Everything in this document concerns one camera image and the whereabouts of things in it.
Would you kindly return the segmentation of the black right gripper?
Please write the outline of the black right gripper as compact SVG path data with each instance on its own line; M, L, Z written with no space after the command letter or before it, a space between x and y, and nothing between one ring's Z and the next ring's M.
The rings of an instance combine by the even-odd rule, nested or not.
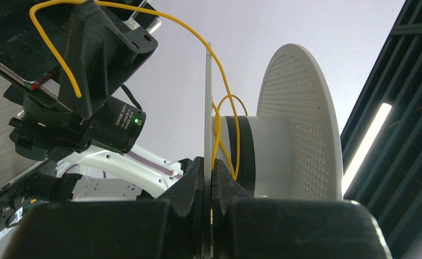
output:
M0 1L0 75L89 119L153 54L159 24L146 1Z

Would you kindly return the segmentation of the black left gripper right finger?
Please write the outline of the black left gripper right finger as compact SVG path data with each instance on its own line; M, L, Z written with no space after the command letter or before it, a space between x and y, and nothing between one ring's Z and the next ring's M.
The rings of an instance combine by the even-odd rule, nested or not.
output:
M354 201L256 199L212 173L214 258L391 258L372 214Z

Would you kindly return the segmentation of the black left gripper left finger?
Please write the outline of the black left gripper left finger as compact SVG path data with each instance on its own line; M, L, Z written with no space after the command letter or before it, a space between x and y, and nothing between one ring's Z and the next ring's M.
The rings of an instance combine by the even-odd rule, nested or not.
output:
M158 198L72 202L78 178L34 176L28 197L43 200L14 231L3 258L200 258L203 158Z

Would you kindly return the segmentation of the white perforated cable spool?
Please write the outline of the white perforated cable spool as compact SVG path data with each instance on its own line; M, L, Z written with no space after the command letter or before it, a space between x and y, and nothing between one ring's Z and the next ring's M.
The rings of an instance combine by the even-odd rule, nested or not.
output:
M256 199L343 201L335 109L324 74L305 47L285 44L274 53L255 115L215 115L213 121L221 125L213 142L223 149L212 173L228 172Z

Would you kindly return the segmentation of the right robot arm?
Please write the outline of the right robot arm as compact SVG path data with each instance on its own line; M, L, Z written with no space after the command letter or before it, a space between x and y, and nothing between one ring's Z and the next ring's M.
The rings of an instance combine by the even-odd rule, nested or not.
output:
M115 98L153 54L160 14L145 1L0 1L0 239L33 199L109 200L79 166L159 196L178 162L140 148L146 113Z

